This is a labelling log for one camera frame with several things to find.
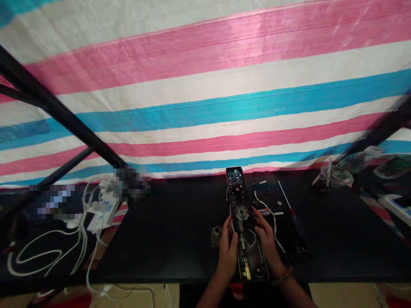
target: white stripe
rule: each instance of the white stripe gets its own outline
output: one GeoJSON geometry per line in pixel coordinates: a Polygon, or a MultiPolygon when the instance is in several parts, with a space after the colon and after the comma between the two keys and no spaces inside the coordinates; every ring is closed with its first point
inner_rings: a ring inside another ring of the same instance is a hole
{"type": "MultiPolygon", "coordinates": [[[[287,144],[287,145],[274,145],[274,146],[269,146],[269,147],[264,147],[264,148],[252,148],[252,149],[236,150],[236,151],[206,152],[206,153],[183,154],[183,155],[163,156],[163,157],[161,156],[132,157],[132,156],[125,156],[125,155],[120,155],[120,157],[126,162],[135,163],[138,165],[156,164],[156,163],[167,164],[167,163],[186,163],[186,162],[214,161],[214,160],[232,160],[232,159],[257,157],[257,156],[264,156],[264,155],[315,151],[317,149],[328,148],[331,146],[352,142],[362,137],[363,135],[364,135],[364,132],[348,133],[345,135],[335,136],[333,138],[319,140],[319,141],[293,143],[293,144],[287,144]]],[[[87,167],[102,166],[106,164],[107,162],[101,157],[93,158],[90,160],[84,160],[79,165],[75,166],[70,171],[70,173],[87,168],[87,167]]],[[[42,178],[42,177],[48,176],[56,169],[57,168],[52,168],[48,170],[16,173],[12,175],[3,175],[3,176],[0,176],[0,183],[1,182],[11,182],[11,181],[23,181],[23,180],[33,179],[33,178],[42,178]]]]}
{"type": "Polygon", "coordinates": [[[374,207],[379,207],[379,208],[384,208],[377,200],[375,200],[374,198],[370,198],[370,197],[364,197],[364,196],[360,196],[361,199],[367,203],[369,206],[374,206],[374,207]]]}
{"type": "MultiPolygon", "coordinates": [[[[411,41],[59,95],[59,98],[74,113],[200,101],[395,72],[411,68],[411,62],[404,56],[407,50],[411,52],[411,41]]],[[[13,106],[14,102],[0,104],[0,114],[10,104],[13,106]]]]}
{"type": "Polygon", "coordinates": [[[389,226],[391,226],[391,227],[396,227],[395,223],[394,223],[392,220],[386,220],[386,219],[383,219],[383,218],[382,218],[382,220],[384,220],[384,222],[385,222],[387,225],[389,225],[389,226]]]}
{"type": "Polygon", "coordinates": [[[411,130],[408,128],[401,128],[388,137],[387,140],[411,141],[411,130]]]}
{"type": "Polygon", "coordinates": [[[17,16],[0,43],[26,64],[91,44],[303,0],[70,0],[17,16]]]}
{"type": "MultiPolygon", "coordinates": [[[[300,167],[306,167],[310,166],[314,163],[319,163],[319,162],[324,162],[328,161],[329,156],[322,156],[317,159],[313,160],[306,160],[306,161],[301,161],[301,162],[268,162],[268,163],[258,163],[258,164],[252,164],[248,166],[242,166],[243,171],[247,172],[248,170],[251,170],[253,168],[265,168],[265,167],[274,167],[274,168],[300,168],[300,167]]],[[[333,160],[337,160],[341,157],[341,155],[331,155],[333,160]]],[[[225,172],[225,168],[217,168],[217,169],[210,169],[210,170],[193,170],[193,171],[175,171],[175,172],[154,172],[150,174],[145,174],[146,176],[150,176],[152,178],[173,178],[173,177],[184,177],[184,176],[200,176],[200,175],[211,175],[219,172],[225,172]]],[[[106,178],[106,177],[112,177],[113,174],[111,173],[104,173],[104,174],[98,174],[98,175],[93,175],[87,178],[74,178],[71,180],[63,180],[63,181],[57,181],[56,184],[72,184],[72,183],[77,183],[77,182],[88,182],[92,180],[93,178],[99,177],[99,178],[106,178]]],[[[1,186],[2,188],[18,188],[21,186],[18,185],[3,185],[1,186]]]]}
{"type": "MultiPolygon", "coordinates": [[[[260,118],[256,120],[232,121],[145,132],[100,132],[96,134],[104,142],[128,144],[180,142],[219,136],[236,136],[262,131],[287,130],[324,125],[349,120],[360,115],[386,112],[393,109],[397,105],[398,100],[399,97],[394,96],[345,108],[322,110],[312,113],[279,115],[276,117],[260,118]]],[[[4,150],[0,152],[0,163],[55,154],[81,145],[84,144],[77,137],[69,136],[44,142],[42,144],[4,150]]]]}
{"type": "Polygon", "coordinates": [[[21,101],[0,104],[0,127],[43,120],[46,117],[40,112],[40,108],[21,101]]]}

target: blue stripe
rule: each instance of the blue stripe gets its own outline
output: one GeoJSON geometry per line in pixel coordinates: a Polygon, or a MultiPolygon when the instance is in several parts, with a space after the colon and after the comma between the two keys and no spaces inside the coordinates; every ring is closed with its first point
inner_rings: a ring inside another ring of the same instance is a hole
{"type": "MultiPolygon", "coordinates": [[[[248,158],[239,158],[233,160],[207,160],[189,163],[158,163],[142,165],[145,172],[175,172],[175,171],[193,171],[193,170],[210,170],[217,168],[226,168],[230,166],[248,166],[257,163],[269,163],[269,162],[298,162],[305,160],[312,160],[325,155],[341,154],[347,151],[351,146],[351,143],[337,145],[325,149],[319,149],[309,152],[295,152],[287,154],[276,155],[264,155],[248,158]]],[[[61,180],[71,180],[74,178],[87,178],[92,175],[102,173],[113,173],[113,167],[111,165],[88,167],[81,170],[74,171],[66,174],[61,180]]],[[[32,180],[16,181],[2,183],[1,185],[35,185],[38,184],[44,178],[37,178],[32,180]]]]}
{"type": "Polygon", "coordinates": [[[0,142],[32,137],[49,132],[50,128],[46,120],[4,126],[0,127],[0,142]]]}
{"type": "MultiPolygon", "coordinates": [[[[411,69],[408,69],[311,86],[116,112],[80,113],[77,116],[96,132],[138,132],[190,127],[344,108],[407,94],[411,86],[410,79],[411,69]]],[[[0,144],[0,150],[39,144],[70,135],[54,119],[48,119],[48,124],[50,134],[27,140],[12,140],[0,144]]]]}
{"type": "Polygon", "coordinates": [[[411,153],[411,141],[385,140],[379,147],[382,153],[411,153]]]}
{"type": "Polygon", "coordinates": [[[16,15],[34,11],[57,0],[2,0],[0,2],[0,28],[11,22],[16,15]]]}

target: finger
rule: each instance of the finger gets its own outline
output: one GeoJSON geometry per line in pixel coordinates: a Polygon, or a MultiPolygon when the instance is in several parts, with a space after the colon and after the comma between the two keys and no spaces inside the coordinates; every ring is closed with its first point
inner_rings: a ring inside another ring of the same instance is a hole
{"type": "Polygon", "coordinates": [[[260,221],[257,217],[255,217],[255,216],[254,216],[254,221],[256,222],[256,225],[257,225],[257,226],[262,227],[261,221],[260,221]]]}
{"type": "Polygon", "coordinates": [[[231,222],[231,214],[230,216],[227,217],[226,221],[224,222],[223,228],[228,227],[230,225],[230,222],[231,222]]]}
{"type": "Polygon", "coordinates": [[[232,221],[230,223],[230,225],[228,226],[228,235],[232,237],[234,228],[232,227],[232,221]]]}
{"type": "Polygon", "coordinates": [[[234,232],[231,239],[231,246],[230,250],[228,251],[229,254],[237,255],[237,245],[238,245],[238,233],[234,232]]]}
{"type": "Polygon", "coordinates": [[[220,245],[224,250],[227,252],[229,248],[229,240],[228,240],[228,227],[230,225],[231,215],[227,217],[226,221],[223,225],[223,235],[221,236],[220,245]]]}
{"type": "Polygon", "coordinates": [[[269,230],[271,229],[270,224],[267,222],[267,220],[265,220],[265,218],[260,214],[260,212],[256,210],[255,207],[252,207],[252,208],[253,208],[254,214],[257,216],[258,220],[259,220],[260,223],[261,223],[261,227],[262,227],[266,232],[269,232],[269,230]]]}
{"type": "Polygon", "coordinates": [[[262,242],[265,242],[268,240],[268,236],[263,228],[260,228],[259,226],[255,226],[254,229],[256,230],[258,236],[260,236],[260,240],[262,242]]]}

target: striped tarp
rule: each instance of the striped tarp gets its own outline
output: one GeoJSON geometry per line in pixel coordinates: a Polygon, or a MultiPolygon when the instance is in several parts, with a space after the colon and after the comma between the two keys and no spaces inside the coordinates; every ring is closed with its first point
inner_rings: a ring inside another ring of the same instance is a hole
{"type": "MultiPolygon", "coordinates": [[[[154,178],[318,168],[411,88],[411,2],[4,0],[0,44],[154,178]]],[[[85,145],[0,96],[0,185],[85,145]]],[[[403,129],[385,153],[411,152],[403,129]]],[[[97,155],[59,183],[111,174],[97,155]]]]}

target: bracelet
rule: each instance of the bracelet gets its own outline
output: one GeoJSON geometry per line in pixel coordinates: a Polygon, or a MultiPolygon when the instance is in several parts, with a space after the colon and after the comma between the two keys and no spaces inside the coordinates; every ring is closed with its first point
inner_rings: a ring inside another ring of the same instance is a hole
{"type": "Polygon", "coordinates": [[[278,277],[275,280],[271,280],[271,284],[275,287],[278,286],[279,284],[287,280],[292,275],[293,271],[294,271],[294,267],[290,266],[282,276],[278,277]]]}

